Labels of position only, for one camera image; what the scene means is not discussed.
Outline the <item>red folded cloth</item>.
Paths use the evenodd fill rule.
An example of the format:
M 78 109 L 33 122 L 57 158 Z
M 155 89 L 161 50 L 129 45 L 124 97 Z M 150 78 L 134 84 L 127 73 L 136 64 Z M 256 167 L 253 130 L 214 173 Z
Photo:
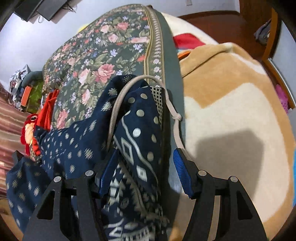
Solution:
M 56 102 L 59 92 L 60 90 L 55 89 L 48 95 L 42 110 L 38 114 L 37 125 L 47 131 L 49 131 L 51 127 L 54 104 Z

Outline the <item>orange box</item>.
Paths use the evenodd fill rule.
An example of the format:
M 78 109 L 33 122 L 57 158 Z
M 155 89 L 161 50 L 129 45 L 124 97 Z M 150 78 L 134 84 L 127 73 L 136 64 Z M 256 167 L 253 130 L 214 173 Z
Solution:
M 30 93 L 31 93 L 32 87 L 31 86 L 26 86 L 25 90 L 23 91 L 23 95 L 22 95 L 22 99 L 21 99 L 21 107 L 25 108 L 27 105 L 27 102 L 29 100 L 30 97 Z

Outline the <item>pink slipper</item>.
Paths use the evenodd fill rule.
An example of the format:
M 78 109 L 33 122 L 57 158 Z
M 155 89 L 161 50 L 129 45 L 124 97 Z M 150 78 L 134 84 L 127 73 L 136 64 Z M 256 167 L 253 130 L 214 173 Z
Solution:
M 288 97 L 286 96 L 285 92 L 283 91 L 283 89 L 279 84 L 276 85 L 275 90 L 283 109 L 285 110 L 286 113 L 288 113 L 289 111 Z

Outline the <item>grey pillow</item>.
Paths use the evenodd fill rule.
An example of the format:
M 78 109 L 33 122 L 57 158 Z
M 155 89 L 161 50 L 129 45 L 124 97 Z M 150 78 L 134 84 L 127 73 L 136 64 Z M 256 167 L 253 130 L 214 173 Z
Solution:
M 33 85 L 36 81 L 43 80 L 43 72 L 42 71 L 32 71 L 29 72 L 24 79 L 22 80 L 21 86 L 26 88 L 28 85 Z

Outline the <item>navy patterned hooded garment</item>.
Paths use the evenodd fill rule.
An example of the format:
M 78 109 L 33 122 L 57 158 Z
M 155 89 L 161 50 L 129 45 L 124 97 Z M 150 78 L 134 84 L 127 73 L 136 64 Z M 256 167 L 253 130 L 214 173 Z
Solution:
M 22 157 L 6 177 L 9 206 L 23 235 L 56 177 L 79 178 L 116 150 L 118 164 L 101 210 L 106 240 L 162 240 L 169 222 L 159 202 L 161 165 L 167 156 L 165 108 L 175 121 L 174 138 L 181 147 L 182 117 L 165 85 L 148 75 L 114 77 L 85 120 L 53 131 L 36 126 L 40 160 Z

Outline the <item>tan cream plush blanket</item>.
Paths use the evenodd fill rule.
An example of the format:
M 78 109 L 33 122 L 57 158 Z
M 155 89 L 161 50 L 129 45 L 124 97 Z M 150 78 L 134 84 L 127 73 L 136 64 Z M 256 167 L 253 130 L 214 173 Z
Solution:
M 174 36 L 191 33 L 203 45 L 180 61 L 185 148 L 212 176 L 236 176 L 249 194 L 268 239 L 294 207 L 295 138 L 262 65 L 234 43 L 164 14 Z

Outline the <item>floral green bedspread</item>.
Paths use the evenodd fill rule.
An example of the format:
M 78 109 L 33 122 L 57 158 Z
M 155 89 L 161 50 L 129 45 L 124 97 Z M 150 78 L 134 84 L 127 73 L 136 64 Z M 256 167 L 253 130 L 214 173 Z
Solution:
M 184 87 L 173 34 L 160 12 L 141 4 L 103 14 L 47 60 L 43 94 L 60 91 L 51 128 L 67 128 L 90 117 L 109 81 L 128 74 L 158 78 L 177 111 L 184 112 Z

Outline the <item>red plush toy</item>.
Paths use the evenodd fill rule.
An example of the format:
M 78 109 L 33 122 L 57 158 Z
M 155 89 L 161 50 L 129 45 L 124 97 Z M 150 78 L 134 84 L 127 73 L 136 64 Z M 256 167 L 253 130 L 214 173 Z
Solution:
M 35 127 L 38 121 L 38 114 L 31 114 L 26 118 L 22 128 L 21 143 L 25 146 L 25 153 L 30 156 L 33 151 L 35 156 L 40 156 L 41 151 L 39 149 L 37 140 L 34 137 Z

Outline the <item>wall mounted black television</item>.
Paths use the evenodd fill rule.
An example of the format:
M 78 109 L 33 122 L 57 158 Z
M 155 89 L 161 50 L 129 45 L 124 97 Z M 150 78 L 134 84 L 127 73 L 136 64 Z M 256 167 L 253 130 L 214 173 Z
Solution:
M 68 2 L 67 0 L 24 0 L 17 5 L 14 13 L 26 22 L 36 14 L 50 21 L 61 9 L 74 11 Z

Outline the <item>green box with clutter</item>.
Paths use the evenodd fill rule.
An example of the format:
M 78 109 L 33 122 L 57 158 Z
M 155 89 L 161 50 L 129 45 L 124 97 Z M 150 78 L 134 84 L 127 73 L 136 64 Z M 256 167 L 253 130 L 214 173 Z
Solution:
M 41 105 L 42 99 L 42 89 L 43 89 L 44 82 L 43 80 L 34 81 L 33 85 L 28 85 L 26 88 L 29 87 L 30 94 L 26 104 L 26 111 L 29 113 L 36 113 Z

